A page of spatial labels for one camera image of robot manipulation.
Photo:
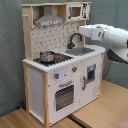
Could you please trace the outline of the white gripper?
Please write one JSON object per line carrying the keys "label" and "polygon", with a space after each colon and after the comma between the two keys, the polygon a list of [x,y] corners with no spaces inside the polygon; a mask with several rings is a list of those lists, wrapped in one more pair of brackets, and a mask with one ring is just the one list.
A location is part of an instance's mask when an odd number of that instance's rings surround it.
{"label": "white gripper", "polygon": [[104,28],[100,25],[85,25],[79,27],[79,33],[91,40],[101,40],[104,32]]}

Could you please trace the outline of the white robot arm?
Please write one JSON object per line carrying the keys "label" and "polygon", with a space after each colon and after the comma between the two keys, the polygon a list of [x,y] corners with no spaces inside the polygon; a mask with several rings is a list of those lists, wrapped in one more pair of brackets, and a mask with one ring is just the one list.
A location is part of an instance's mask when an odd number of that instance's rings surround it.
{"label": "white robot arm", "polygon": [[91,40],[110,43],[107,51],[109,60],[128,64],[128,30],[105,24],[85,25],[79,27],[79,33]]}

